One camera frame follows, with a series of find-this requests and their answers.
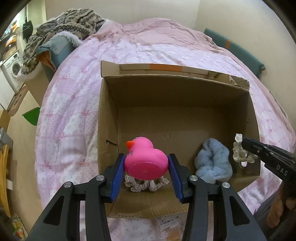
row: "patterned fur blanket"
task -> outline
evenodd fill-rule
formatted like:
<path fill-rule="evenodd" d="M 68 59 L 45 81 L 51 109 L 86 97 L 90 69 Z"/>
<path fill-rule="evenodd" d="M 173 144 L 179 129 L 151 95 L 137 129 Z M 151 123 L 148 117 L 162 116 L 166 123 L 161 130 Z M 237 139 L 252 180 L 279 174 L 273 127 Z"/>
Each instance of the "patterned fur blanket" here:
<path fill-rule="evenodd" d="M 23 65 L 20 74 L 31 73 L 38 65 L 36 59 L 37 48 L 62 31 L 76 35 L 80 40 L 96 33 L 105 22 L 99 15 L 90 9 L 69 9 L 54 20 L 42 24 L 36 34 L 33 34 L 24 50 Z"/>

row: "barcode label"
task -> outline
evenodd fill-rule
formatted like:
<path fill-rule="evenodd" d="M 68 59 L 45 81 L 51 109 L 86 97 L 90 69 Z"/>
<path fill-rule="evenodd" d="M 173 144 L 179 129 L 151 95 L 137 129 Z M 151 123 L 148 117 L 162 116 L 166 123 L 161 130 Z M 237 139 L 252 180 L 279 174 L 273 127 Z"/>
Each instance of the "barcode label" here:
<path fill-rule="evenodd" d="M 156 221 L 161 230 L 166 229 L 168 227 L 174 228 L 180 223 L 183 216 L 183 214 L 176 214 L 167 217 L 156 218 Z"/>

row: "pink blanket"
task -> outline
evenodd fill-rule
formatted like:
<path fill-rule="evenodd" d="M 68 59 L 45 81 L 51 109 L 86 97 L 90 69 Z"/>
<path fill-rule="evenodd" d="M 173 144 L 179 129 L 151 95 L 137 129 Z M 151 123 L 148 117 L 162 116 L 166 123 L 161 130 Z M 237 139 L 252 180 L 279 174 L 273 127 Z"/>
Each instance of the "pink blanket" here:
<path fill-rule="evenodd" d="M 177 64 L 245 78 L 250 82 L 260 140 L 294 150 L 295 133 L 271 94 L 240 60 L 217 47 L 210 37 L 164 18 L 127 25 L 107 21 L 64 60 L 46 91 L 37 126 L 35 163 L 43 207 L 64 182 L 83 183 L 98 174 L 101 60 Z M 260 178 L 239 194 L 254 213 L 280 182 L 261 163 Z M 158 239 L 151 221 L 110 219 L 109 222 L 112 240 Z M 146 231 L 140 234 L 135 226 Z"/>

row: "gray bin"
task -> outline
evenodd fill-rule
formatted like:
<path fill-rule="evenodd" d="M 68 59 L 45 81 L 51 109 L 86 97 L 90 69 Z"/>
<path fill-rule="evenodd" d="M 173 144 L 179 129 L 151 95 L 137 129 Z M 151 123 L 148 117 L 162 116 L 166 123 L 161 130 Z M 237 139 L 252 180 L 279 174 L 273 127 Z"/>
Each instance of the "gray bin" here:
<path fill-rule="evenodd" d="M 8 145 L 9 151 L 12 149 L 13 140 L 7 135 L 3 127 L 0 129 L 0 146 Z"/>

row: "pink comforter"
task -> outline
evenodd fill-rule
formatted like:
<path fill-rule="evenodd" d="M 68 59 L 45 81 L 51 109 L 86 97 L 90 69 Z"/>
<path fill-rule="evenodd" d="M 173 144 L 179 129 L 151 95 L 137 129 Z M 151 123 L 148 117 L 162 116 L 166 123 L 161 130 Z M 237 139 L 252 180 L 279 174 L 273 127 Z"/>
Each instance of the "pink comforter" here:
<path fill-rule="evenodd" d="M 127 25 L 107 21 L 64 60 L 46 91 L 37 126 L 35 163 L 43 207 L 64 182 L 83 183 L 98 174 L 101 60 L 177 64 L 245 78 L 250 82 L 260 140 L 294 150 L 295 133 L 271 94 L 240 60 L 217 47 L 210 37 L 164 18 Z M 280 182 L 261 163 L 260 178 L 239 193 L 254 213 Z M 158 239 L 151 221 L 137 220 L 136 225 L 135 221 L 109 221 L 112 240 Z M 142 228 L 149 226 L 140 236 L 135 229 L 139 223 Z"/>

